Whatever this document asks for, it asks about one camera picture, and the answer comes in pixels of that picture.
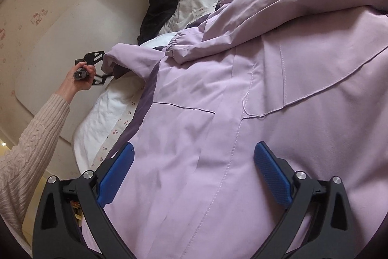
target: purple jacket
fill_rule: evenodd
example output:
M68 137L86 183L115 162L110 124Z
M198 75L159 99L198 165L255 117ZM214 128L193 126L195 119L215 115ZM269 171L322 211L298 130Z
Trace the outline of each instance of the purple jacket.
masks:
M110 151L129 140L135 161L106 214L139 259L250 258L283 213L253 162L265 141L342 178L361 250L388 211L388 0L222 2L166 52L105 55L147 81Z

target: knit sweater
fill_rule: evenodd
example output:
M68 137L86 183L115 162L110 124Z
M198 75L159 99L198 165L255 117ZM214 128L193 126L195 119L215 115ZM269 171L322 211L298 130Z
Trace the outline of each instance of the knit sweater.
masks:
M69 111L69 104L53 94L24 130L19 144L0 157L0 215L25 249L23 220Z

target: wrist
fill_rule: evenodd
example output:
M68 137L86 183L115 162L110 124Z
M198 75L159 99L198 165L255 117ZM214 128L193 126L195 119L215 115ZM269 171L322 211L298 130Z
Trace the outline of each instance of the wrist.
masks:
M77 89L74 87L74 85L63 82L55 93L66 100L68 104L70 104L75 94L77 93Z

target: silver bolt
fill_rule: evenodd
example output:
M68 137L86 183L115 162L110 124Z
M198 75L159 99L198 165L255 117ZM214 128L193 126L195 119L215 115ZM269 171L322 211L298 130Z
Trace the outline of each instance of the silver bolt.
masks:
M91 177L93 177L93 175L94 175L94 172L92 172L91 170L85 171L85 172L83 173L83 177L84 177L85 179L90 179Z
M340 177L333 177L333 182L336 183L336 184L340 184L342 182L341 178Z
M54 183L55 181L57 181L57 177L56 177L56 176L51 176L51 177L48 179L48 182L49 182L49 183Z
M296 177L297 177L298 179L300 179L300 180L304 180L304 179L307 178L307 175L306 175L306 173L304 173L303 171L298 171L298 172L296 173Z

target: bed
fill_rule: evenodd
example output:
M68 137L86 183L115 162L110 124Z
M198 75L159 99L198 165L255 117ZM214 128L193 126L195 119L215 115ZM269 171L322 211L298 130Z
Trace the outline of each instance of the bed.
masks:
M219 0L178 0L175 14L159 35L144 44L167 46L176 32L202 16L214 12ZM144 82L129 72L112 80L73 135L73 152L80 172L95 170L132 120Z

